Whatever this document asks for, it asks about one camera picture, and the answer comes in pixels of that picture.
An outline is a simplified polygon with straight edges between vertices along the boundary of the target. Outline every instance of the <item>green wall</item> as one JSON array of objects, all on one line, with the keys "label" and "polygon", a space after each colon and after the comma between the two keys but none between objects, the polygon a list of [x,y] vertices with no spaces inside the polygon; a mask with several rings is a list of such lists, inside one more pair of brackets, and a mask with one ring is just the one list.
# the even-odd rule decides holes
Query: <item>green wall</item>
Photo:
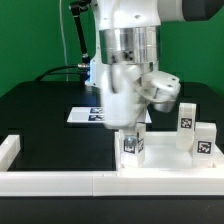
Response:
[{"label": "green wall", "polygon": [[[80,62],[77,33],[63,0],[69,64]],[[95,52],[91,12],[82,15],[87,48]],[[224,96],[224,9],[209,22],[161,27],[161,70],[206,83]],[[0,96],[23,81],[64,65],[59,0],[0,0]]]}]

